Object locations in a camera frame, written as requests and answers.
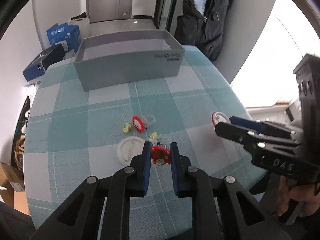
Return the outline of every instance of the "white plastic bag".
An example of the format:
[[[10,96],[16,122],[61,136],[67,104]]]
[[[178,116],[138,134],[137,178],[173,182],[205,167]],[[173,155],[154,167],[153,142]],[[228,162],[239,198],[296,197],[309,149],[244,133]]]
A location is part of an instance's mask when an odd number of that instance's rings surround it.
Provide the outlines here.
[[[68,25],[78,25],[80,30],[81,40],[90,35],[90,19],[88,17],[82,19],[69,20]]]

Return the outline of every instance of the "table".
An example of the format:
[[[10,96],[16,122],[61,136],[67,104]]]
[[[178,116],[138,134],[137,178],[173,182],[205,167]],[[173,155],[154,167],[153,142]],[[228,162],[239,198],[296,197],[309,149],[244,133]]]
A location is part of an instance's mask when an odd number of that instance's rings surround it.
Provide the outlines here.
[[[88,176],[104,178],[123,168],[116,157],[127,136],[153,132],[178,143],[180,154],[211,176],[233,175],[246,189],[265,171],[254,167],[241,145],[217,137],[211,115],[247,118],[227,81],[193,46],[177,77],[84,92],[72,59],[50,66],[33,103],[26,132],[24,179],[36,228]],[[156,123],[124,134],[133,115]],[[147,196],[132,198],[130,239],[167,239],[191,228],[191,199],[175,197],[169,165],[151,165]]]

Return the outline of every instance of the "yellow object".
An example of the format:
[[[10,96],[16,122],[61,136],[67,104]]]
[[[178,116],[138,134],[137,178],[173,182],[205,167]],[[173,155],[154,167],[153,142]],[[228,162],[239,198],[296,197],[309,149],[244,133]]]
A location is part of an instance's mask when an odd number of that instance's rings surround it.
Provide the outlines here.
[[[122,128],[122,131],[124,133],[128,133],[132,129],[132,125],[130,123],[128,123],[128,122],[126,122],[124,125],[125,126],[124,126],[124,128]]]
[[[156,138],[158,135],[156,132],[153,132],[152,134],[149,135],[150,139]]]

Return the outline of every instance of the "gray floor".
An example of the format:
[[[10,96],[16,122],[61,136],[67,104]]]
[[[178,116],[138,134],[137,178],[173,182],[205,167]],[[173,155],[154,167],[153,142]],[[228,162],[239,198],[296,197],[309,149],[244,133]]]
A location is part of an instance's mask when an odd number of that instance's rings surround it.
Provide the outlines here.
[[[147,19],[129,19],[115,20],[90,24],[90,36],[96,36],[105,33],[132,31],[132,30],[155,30],[152,20]]]

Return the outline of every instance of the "gray storage box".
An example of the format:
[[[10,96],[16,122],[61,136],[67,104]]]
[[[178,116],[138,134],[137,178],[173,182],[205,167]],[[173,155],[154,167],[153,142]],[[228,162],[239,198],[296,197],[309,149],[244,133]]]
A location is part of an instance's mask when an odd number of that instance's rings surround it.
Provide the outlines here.
[[[184,48],[162,30],[108,33],[83,39],[74,65],[84,91],[176,76]]]

